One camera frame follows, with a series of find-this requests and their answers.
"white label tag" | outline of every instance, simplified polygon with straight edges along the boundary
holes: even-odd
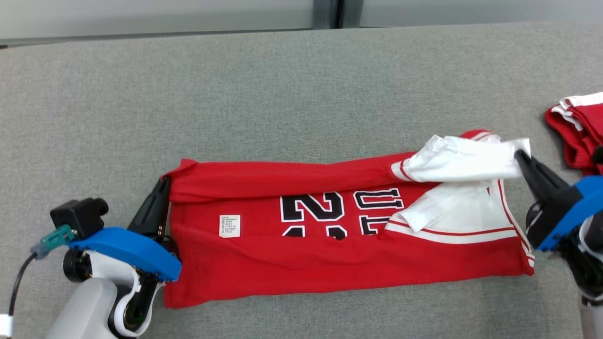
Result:
[[[220,215],[220,236],[222,238],[241,236],[241,216]]]

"gray table surface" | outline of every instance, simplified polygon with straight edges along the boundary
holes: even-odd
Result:
[[[0,305],[48,212],[104,197],[126,225],[181,157],[333,162],[418,150],[432,134],[530,137],[567,180],[543,112],[603,89],[603,27],[554,23],[300,31],[0,51]],[[522,221],[532,202],[506,182]],[[76,288],[64,250],[22,283],[14,338],[42,338]],[[534,277],[165,309],[144,338],[581,338],[563,263]]]

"folded red clothing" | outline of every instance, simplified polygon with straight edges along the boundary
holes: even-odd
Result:
[[[563,98],[546,111],[545,121],[563,138],[563,154],[571,168],[603,174],[603,165],[592,160],[603,144],[603,92]]]
[[[462,137],[499,142],[485,130]],[[470,150],[452,153],[472,159]],[[438,183],[409,181],[413,154],[331,164],[183,160],[168,173],[182,272],[167,284],[165,305],[532,275],[502,180],[452,183],[438,195]],[[439,199],[441,191],[458,201]],[[417,200],[429,226],[415,232],[414,220],[392,216]]]

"red basketball jersey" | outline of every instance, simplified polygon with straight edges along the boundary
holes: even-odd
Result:
[[[437,183],[400,178],[413,154],[328,165],[182,160],[167,174],[183,266],[166,306],[533,274],[502,181],[444,211],[426,198]],[[400,212],[419,198],[418,214],[433,217],[414,232]]]

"white stripe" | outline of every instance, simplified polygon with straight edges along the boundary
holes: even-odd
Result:
[[[588,95],[573,95],[571,97],[561,99],[561,101],[564,100],[569,100],[574,107],[603,104],[603,92]]]
[[[530,249],[530,244],[528,239],[526,238],[526,235],[524,234],[523,230],[521,227],[519,227],[519,224],[517,223],[517,220],[515,220],[515,217],[513,216],[513,213],[511,213],[511,211],[509,210],[509,207],[507,205],[507,197],[505,195],[505,182],[503,180],[499,180],[500,181],[500,193],[502,196],[502,207],[505,209],[505,211],[507,213],[509,213],[509,217],[511,218],[511,223],[513,224],[513,227],[515,227],[515,229],[517,230],[517,233],[519,233],[519,236],[521,236],[521,238],[523,239],[522,243],[522,248],[523,251],[526,253],[526,256],[528,257],[528,264],[530,265],[530,267],[534,267],[534,255],[532,255],[532,250]]]
[[[562,105],[553,107],[551,112],[559,113],[565,121],[571,123],[574,128],[576,128],[576,131],[581,131],[584,129],[582,123],[580,123],[576,118],[572,117],[572,112],[568,112],[564,107],[562,107]]]
[[[387,225],[385,225],[385,229],[390,230],[392,232],[415,236],[417,238],[433,242],[440,242],[442,244],[475,244],[477,242],[488,242],[505,238],[513,238],[517,236],[517,233],[515,233],[514,230],[503,230],[500,232],[490,232],[463,236],[434,234],[425,231],[415,233],[409,227],[393,223],[387,223]]]
[[[490,132],[490,131],[480,132],[476,136],[474,136],[473,138],[471,138],[471,140],[477,140],[477,139],[483,138],[484,136],[487,136],[487,135],[490,135],[490,134],[492,134],[492,132]]]
[[[406,177],[406,176],[405,176],[405,175],[402,173],[401,166],[402,166],[402,162],[401,162],[401,161],[398,161],[398,162],[396,162],[396,163],[393,163],[393,164],[391,165],[391,172],[392,172],[392,173],[394,173],[394,175],[395,175],[395,176],[396,176],[398,179],[400,179],[400,180],[404,180],[404,181],[407,181],[407,182],[412,181],[412,180],[410,180],[409,178],[407,178],[407,177]]]
[[[515,229],[517,230],[517,233],[519,233],[519,236],[521,236],[523,241],[525,241],[525,243],[529,246],[529,241],[526,238],[526,235],[523,233],[522,228],[519,227],[517,220],[515,220],[513,213],[511,213],[511,211],[509,210],[509,207],[507,205],[507,197],[505,195],[505,182],[504,182],[504,180],[498,180],[498,181],[500,182],[500,194],[502,196],[502,207],[509,214],[509,217],[511,218],[511,223],[513,224],[513,227],[515,227]],[[523,242],[522,242],[522,245],[523,245],[523,249],[526,252],[526,254],[532,253],[532,250],[529,247],[526,248]]]

